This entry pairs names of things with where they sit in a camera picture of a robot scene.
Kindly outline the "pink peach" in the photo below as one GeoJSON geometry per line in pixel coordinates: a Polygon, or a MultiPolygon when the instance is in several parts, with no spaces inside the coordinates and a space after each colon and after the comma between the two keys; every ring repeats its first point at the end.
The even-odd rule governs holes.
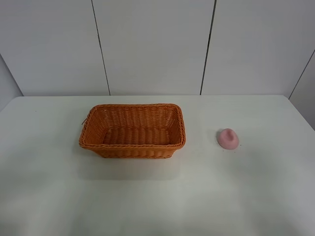
{"type": "Polygon", "coordinates": [[[222,148],[227,150],[234,150],[239,146],[239,138],[235,131],[230,128],[220,131],[217,141],[222,148]]]}

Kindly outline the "orange wicker basket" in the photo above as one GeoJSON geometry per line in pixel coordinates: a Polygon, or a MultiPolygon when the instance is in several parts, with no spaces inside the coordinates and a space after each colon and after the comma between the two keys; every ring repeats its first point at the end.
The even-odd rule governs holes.
{"type": "Polygon", "coordinates": [[[84,122],[79,146],[103,158],[170,158],[186,142],[176,104],[102,104],[84,122]]]}

